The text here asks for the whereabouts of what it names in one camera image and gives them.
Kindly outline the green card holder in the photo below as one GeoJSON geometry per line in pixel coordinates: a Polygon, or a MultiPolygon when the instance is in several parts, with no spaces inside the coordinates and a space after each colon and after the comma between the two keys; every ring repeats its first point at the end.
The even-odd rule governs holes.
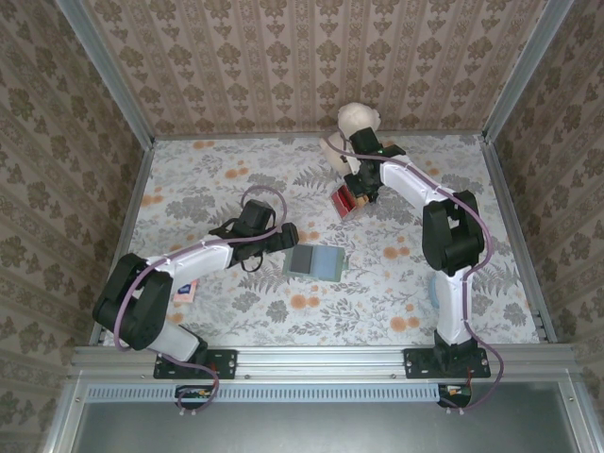
{"type": "Polygon", "coordinates": [[[343,248],[299,244],[287,251],[283,264],[283,275],[340,282],[343,271],[347,269],[348,258],[343,248]]]}

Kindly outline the red card stack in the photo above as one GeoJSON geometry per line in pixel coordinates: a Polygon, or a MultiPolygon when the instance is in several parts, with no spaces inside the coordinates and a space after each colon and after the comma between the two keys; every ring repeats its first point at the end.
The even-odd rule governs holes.
{"type": "Polygon", "coordinates": [[[341,219],[344,219],[355,210],[353,194],[345,184],[331,194],[330,200],[341,219]]]}

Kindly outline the grey card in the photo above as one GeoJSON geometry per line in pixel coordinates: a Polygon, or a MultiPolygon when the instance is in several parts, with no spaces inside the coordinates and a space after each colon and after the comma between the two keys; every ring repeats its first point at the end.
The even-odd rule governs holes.
{"type": "Polygon", "coordinates": [[[309,275],[312,267],[313,247],[297,245],[292,249],[289,271],[296,274],[309,275]]]}

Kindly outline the light blue card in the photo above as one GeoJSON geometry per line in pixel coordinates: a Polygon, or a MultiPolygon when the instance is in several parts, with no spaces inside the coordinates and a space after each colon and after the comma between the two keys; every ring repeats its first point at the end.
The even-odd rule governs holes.
{"type": "Polygon", "coordinates": [[[339,281],[343,259],[340,247],[317,245],[313,248],[311,274],[323,281],[339,281]]]}

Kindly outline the red striped packet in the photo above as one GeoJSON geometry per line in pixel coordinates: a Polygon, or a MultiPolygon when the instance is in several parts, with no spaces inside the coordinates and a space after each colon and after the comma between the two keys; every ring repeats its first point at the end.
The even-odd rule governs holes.
{"type": "Polygon", "coordinates": [[[345,182],[341,183],[329,199],[342,221],[358,217],[361,211],[371,203],[371,192],[362,187],[356,187],[345,182]]]}

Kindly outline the cream plush dog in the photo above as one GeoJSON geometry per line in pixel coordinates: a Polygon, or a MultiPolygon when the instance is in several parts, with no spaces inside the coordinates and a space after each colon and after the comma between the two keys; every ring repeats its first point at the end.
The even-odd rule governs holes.
{"type": "Polygon", "coordinates": [[[339,108],[337,127],[338,130],[319,142],[329,165],[340,175],[355,175],[361,162],[357,158],[341,154],[344,151],[354,154],[355,151],[349,142],[350,137],[367,127],[376,132],[381,124],[381,116],[376,109],[361,103],[353,102],[339,108]]]}

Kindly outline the floral tablecloth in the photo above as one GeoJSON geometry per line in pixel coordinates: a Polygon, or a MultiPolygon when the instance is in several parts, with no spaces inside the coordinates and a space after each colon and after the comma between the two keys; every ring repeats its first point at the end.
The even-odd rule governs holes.
{"type": "Polygon", "coordinates": [[[302,243],[342,248],[337,282],[283,273],[283,253],[202,277],[168,319],[214,346],[431,344],[438,311],[422,252],[422,212],[382,188],[341,219],[341,183],[315,137],[164,141],[155,146],[130,244],[155,257],[200,240],[256,198],[296,225],[302,243]]]}

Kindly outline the pink packet blue label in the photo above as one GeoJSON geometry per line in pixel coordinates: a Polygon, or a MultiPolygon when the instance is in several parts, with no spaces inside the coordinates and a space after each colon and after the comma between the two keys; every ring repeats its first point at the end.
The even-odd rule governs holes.
{"type": "Polygon", "coordinates": [[[195,280],[178,288],[173,295],[173,302],[175,304],[191,304],[194,301],[197,284],[198,281],[195,280]]]}

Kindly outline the black connector board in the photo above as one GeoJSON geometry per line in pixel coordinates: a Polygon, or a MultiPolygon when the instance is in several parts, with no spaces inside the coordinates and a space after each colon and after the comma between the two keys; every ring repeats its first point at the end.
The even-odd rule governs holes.
{"type": "Polygon", "coordinates": [[[439,401],[437,404],[445,409],[463,409],[467,407],[472,399],[472,387],[470,384],[439,384],[439,401]]]}
{"type": "Polygon", "coordinates": [[[212,385],[182,385],[175,389],[175,404],[184,411],[198,411],[213,394],[212,385]]]}

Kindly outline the grey metal panel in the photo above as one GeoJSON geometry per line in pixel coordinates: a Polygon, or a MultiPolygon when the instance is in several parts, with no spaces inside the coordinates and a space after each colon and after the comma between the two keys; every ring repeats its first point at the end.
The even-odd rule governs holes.
{"type": "Polygon", "coordinates": [[[579,453],[558,408],[433,404],[92,404],[74,453],[579,453]]]}

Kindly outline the aluminium back rail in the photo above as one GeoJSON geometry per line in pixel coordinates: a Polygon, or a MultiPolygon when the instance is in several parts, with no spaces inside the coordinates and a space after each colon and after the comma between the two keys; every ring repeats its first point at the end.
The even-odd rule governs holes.
{"type": "MultiPolygon", "coordinates": [[[[297,138],[323,138],[334,131],[304,131],[304,132],[260,132],[260,133],[223,133],[223,134],[196,134],[196,135],[157,135],[154,141],[192,141],[192,140],[243,140],[243,139],[297,139],[297,138]]],[[[377,135],[389,136],[435,136],[449,135],[483,136],[481,130],[380,130],[377,135]]]]}

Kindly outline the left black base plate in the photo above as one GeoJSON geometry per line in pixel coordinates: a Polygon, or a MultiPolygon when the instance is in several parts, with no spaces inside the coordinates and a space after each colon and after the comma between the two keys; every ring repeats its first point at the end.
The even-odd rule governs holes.
{"type": "Polygon", "coordinates": [[[155,379],[200,379],[210,376],[195,365],[203,365],[212,370],[218,378],[234,379],[238,364],[238,351],[236,349],[204,349],[195,352],[187,360],[190,367],[177,365],[164,357],[157,356],[153,377],[155,379]]]}

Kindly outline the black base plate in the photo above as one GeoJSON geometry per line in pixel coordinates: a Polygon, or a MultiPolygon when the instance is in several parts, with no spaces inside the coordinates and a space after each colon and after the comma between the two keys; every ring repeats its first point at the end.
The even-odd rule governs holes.
{"type": "Polygon", "coordinates": [[[190,367],[177,365],[164,357],[157,356],[153,377],[155,379],[200,379],[210,376],[195,365],[203,365],[212,370],[218,378],[234,379],[238,364],[238,351],[236,349],[204,349],[195,352],[187,360],[190,367]]]}
{"type": "Polygon", "coordinates": [[[403,350],[406,378],[489,378],[490,363],[483,348],[449,354],[435,348],[403,350]]]}

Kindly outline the aluminium front rail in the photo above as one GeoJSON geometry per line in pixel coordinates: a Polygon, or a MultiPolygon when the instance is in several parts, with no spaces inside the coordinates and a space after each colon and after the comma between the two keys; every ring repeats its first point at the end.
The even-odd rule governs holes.
{"type": "MultiPolygon", "coordinates": [[[[400,346],[239,346],[235,382],[401,382],[406,379],[400,346]]],[[[578,378],[567,344],[500,344],[504,382],[559,381],[578,378]]],[[[147,382],[153,379],[155,355],[119,352],[104,346],[75,350],[68,379],[92,382],[147,382]]]]}

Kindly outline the aluminium side rail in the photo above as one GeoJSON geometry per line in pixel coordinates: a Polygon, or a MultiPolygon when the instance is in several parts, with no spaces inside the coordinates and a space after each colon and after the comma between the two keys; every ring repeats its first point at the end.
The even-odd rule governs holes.
{"type": "Polygon", "coordinates": [[[555,344],[559,341],[558,336],[548,312],[495,145],[484,139],[481,149],[540,342],[555,344]]]}
{"type": "Polygon", "coordinates": [[[141,166],[139,168],[133,191],[128,203],[126,215],[122,225],[120,237],[115,249],[115,253],[109,267],[108,278],[110,278],[118,260],[128,252],[133,231],[136,225],[136,219],[138,212],[143,200],[144,189],[146,186],[147,179],[149,178],[153,158],[155,155],[155,143],[151,143],[151,146],[143,151],[143,158],[141,166]]]}

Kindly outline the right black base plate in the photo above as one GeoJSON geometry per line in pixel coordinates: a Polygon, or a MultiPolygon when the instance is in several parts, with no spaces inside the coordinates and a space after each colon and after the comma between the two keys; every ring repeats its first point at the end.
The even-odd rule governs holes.
{"type": "Polygon", "coordinates": [[[449,354],[435,348],[403,350],[406,378],[489,378],[490,363],[483,348],[449,354]]]}

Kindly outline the aluminium corner post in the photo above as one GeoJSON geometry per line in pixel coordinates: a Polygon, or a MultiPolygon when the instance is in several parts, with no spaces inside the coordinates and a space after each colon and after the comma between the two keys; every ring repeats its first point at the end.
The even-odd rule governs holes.
{"type": "Polygon", "coordinates": [[[574,0],[547,0],[482,129],[487,143],[492,143],[506,124],[573,3],[574,0]]]}
{"type": "Polygon", "coordinates": [[[132,91],[119,71],[115,57],[110,54],[83,2],[57,0],[57,3],[143,151],[149,151],[153,147],[155,134],[144,118],[132,91]]]}

